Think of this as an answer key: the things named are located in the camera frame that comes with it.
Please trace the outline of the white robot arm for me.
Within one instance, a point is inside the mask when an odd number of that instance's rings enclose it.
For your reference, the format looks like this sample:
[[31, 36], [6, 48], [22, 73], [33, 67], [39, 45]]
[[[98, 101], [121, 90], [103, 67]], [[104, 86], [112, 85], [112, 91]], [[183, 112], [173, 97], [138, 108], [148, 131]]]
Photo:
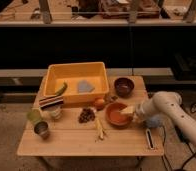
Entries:
[[142, 122], [154, 115], [168, 116], [196, 147], [196, 120], [182, 108], [182, 98], [176, 92], [159, 91], [151, 98], [121, 110], [122, 115], [132, 115], [133, 120]]

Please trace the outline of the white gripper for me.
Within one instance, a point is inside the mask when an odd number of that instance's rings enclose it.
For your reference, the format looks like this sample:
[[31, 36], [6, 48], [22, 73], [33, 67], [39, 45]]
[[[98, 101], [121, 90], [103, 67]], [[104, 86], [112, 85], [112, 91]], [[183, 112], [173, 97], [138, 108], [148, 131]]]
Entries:
[[133, 115], [135, 122], [143, 122], [150, 117], [151, 106], [148, 102], [142, 102], [134, 106], [127, 106], [122, 109], [120, 113], [122, 115]]

